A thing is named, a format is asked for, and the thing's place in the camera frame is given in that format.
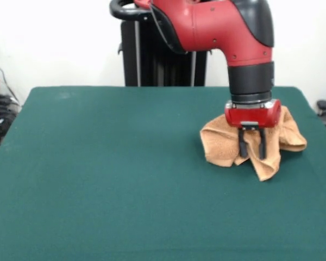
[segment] black knob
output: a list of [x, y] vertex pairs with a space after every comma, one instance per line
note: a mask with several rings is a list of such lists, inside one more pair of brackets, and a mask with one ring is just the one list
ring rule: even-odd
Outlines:
[[326, 110], [326, 100], [319, 100], [316, 104], [320, 110]]

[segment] towel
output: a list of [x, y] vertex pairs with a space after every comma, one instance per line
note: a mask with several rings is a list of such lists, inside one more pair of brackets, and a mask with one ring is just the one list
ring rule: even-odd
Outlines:
[[281, 106], [281, 115], [274, 128], [266, 128], [267, 157], [259, 158], [260, 135], [256, 130], [246, 130], [248, 157], [239, 155], [238, 129], [228, 125], [225, 115], [208, 122], [200, 131], [206, 160], [221, 167], [240, 165], [250, 159], [260, 181], [271, 179], [280, 165], [280, 150], [299, 152], [307, 147], [306, 139], [286, 106]]

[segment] handle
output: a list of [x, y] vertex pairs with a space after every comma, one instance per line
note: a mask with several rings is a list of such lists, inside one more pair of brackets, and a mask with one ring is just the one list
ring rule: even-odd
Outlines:
[[113, 17], [126, 21], [148, 21], [152, 19], [151, 11], [142, 8], [124, 8], [133, 4], [133, 0], [111, 0], [110, 13]]

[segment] green tablecloth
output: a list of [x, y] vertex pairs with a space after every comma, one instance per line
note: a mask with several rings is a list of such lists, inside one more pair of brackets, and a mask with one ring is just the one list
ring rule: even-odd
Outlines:
[[37, 88], [0, 148], [0, 261], [326, 260], [326, 128], [259, 182], [205, 161], [227, 88]]

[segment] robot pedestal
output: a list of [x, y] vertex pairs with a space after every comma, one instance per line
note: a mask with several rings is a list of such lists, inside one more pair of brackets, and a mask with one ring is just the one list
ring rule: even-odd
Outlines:
[[175, 54], [165, 44], [148, 10], [112, 0], [111, 14], [122, 20], [126, 86], [205, 86], [207, 52]]

